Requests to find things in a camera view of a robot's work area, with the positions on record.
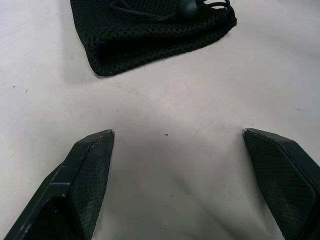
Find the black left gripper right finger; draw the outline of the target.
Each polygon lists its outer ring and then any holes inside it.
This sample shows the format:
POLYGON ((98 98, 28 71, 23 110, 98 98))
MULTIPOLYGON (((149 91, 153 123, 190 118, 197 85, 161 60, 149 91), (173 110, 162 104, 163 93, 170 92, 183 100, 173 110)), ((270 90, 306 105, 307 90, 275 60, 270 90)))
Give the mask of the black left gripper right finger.
POLYGON ((285 240, 320 240, 320 166, 294 140, 243 132, 256 181, 285 240))

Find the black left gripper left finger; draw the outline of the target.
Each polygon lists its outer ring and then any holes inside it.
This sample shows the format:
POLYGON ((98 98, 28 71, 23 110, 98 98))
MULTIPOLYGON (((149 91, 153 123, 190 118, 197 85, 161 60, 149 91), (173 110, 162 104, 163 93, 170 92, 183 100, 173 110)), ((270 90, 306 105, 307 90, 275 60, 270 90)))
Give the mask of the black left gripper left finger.
POLYGON ((92 240, 114 142, 111 129, 77 141, 40 184, 3 240, 92 240))

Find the black mesh drawstring pouch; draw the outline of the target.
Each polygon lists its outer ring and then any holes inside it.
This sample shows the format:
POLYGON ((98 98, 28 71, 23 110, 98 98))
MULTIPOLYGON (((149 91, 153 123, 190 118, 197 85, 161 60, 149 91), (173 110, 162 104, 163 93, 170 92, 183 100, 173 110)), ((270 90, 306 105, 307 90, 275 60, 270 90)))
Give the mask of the black mesh drawstring pouch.
POLYGON ((230 0, 70 0, 93 72, 114 76, 191 52, 237 25, 230 0))

